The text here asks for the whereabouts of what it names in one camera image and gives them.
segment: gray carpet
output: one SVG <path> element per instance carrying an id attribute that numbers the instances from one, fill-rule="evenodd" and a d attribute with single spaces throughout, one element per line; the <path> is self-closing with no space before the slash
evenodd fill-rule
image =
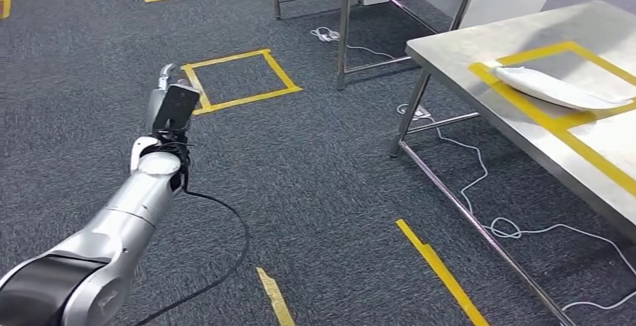
<path id="1" fill-rule="evenodd" d="M 409 4 L 436 27 L 448 25 L 424 2 Z M 394 225 L 399 218 L 432 245 L 491 325 L 558 325 L 413 162 L 387 157 L 395 107 L 409 97 L 417 67 L 356 74 L 335 91 L 337 45 L 309 30 L 338 29 L 337 6 L 284 4 L 285 19 L 275 21 L 271 0 L 13 0 L 0 23 L 8 50 L 0 273 L 76 231 L 123 182 L 161 66 L 269 48 L 303 90 L 197 116 L 190 132 L 198 145 L 191 189 L 241 211 L 253 232 L 248 259 L 152 325 L 277 325 L 255 267 L 277 280 L 299 326 L 471 325 Z M 352 17 L 351 44 L 392 55 L 426 35 L 385 4 Z M 349 54 L 353 64 L 379 58 Z M 197 74 L 218 100 L 279 88 L 261 61 Z M 440 118 L 468 110 L 436 83 L 427 107 Z M 568 223 L 615 240 L 636 262 L 633 245 L 483 120 L 446 133 L 484 152 L 491 176 L 469 192 L 482 220 L 505 216 L 528 229 Z M 453 190 L 480 175 L 470 151 L 432 133 L 414 141 Z M 178 197 L 112 324 L 133 325 L 214 281 L 243 242 L 231 213 Z M 611 247 L 583 235 L 558 230 L 502 243 L 560 305 L 612 304 L 636 288 Z M 636 299 L 568 314 L 583 326 L 629 326 Z"/>

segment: black cable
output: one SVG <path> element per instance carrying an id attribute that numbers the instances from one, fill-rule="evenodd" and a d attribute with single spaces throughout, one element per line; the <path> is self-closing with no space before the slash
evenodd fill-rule
<path id="1" fill-rule="evenodd" d="M 219 286 L 223 281 L 225 281 L 228 278 L 230 278 L 230 276 L 232 276 L 236 272 L 236 270 L 239 268 L 239 266 L 243 263 L 245 258 L 248 256 L 248 250 L 250 249 L 250 238 L 251 238 L 251 236 L 250 236 L 250 228 L 249 228 L 248 224 L 245 222 L 245 220 L 243 220 L 243 218 L 241 217 L 239 212 L 236 209 L 234 209 L 232 206 L 230 206 L 230 205 L 226 204 L 225 202 L 222 202 L 221 200 L 216 199 L 216 198 L 214 198 L 212 196 L 203 195 L 202 193 L 194 193 L 192 191 L 188 191 L 188 181 L 189 181 L 189 175 L 188 175 L 188 168 L 186 167 L 185 170 L 184 170 L 183 192 L 185 194 L 188 194 L 188 195 L 201 197 L 201 198 L 204 198 L 204 199 L 211 200 L 211 201 L 214 201 L 216 203 L 219 203 L 219 204 L 225 206 L 234 215 L 236 215 L 237 218 L 241 221 L 241 224 L 243 225 L 244 236 L 245 236 L 245 245 L 243 246 L 243 250 L 241 251 L 241 255 L 236 260 L 234 265 L 220 279 L 214 281 L 213 283 L 210 283 L 209 285 L 203 287 L 202 289 L 199 289 L 199 290 L 197 290 L 195 292 L 192 292 L 191 294 L 189 294 L 188 296 L 185 296 L 184 298 L 180 298 L 176 302 L 164 307 L 163 309 L 157 311 L 156 313 L 151 314 L 150 316 L 146 317 L 145 319 L 141 320 L 140 322 L 137 322 L 134 326 L 146 325 L 150 321 L 156 319 L 157 317 L 163 315 L 164 313 L 167 313 L 168 311 L 170 311 L 170 310 L 172 310 L 172 309 L 174 309 L 176 307 L 179 307 L 182 304 L 185 304 L 186 302 L 192 300 L 196 296 L 199 296 L 199 295 L 201 295 L 203 293 L 206 293 L 210 289 L 212 289 L 212 288 L 214 288 L 216 286 Z"/>

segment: silver robot arm segment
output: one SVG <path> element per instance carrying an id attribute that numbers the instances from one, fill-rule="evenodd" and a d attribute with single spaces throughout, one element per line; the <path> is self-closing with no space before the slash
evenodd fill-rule
<path id="1" fill-rule="evenodd" d="M 130 177 L 82 230 L 0 279 L 0 326 L 99 326 L 119 311 L 188 166 L 185 148 L 183 155 L 164 146 L 186 145 L 199 94 L 181 83 L 168 86 L 173 68 L 162 70 L 148 108 L 148 124 L 166 126 L 135 141 Z"/>

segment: table top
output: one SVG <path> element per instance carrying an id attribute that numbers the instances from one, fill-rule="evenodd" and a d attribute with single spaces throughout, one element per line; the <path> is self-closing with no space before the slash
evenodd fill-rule
<path id="1" fill-rule="evenodd" d="M 593 1 L 410 40 L 406 52 L 635 239 L 635 15 Z M 489 61 L 634 102 L 576 112 L 514 91 L 490 75 L 488 66 L 496 63 Z"/>

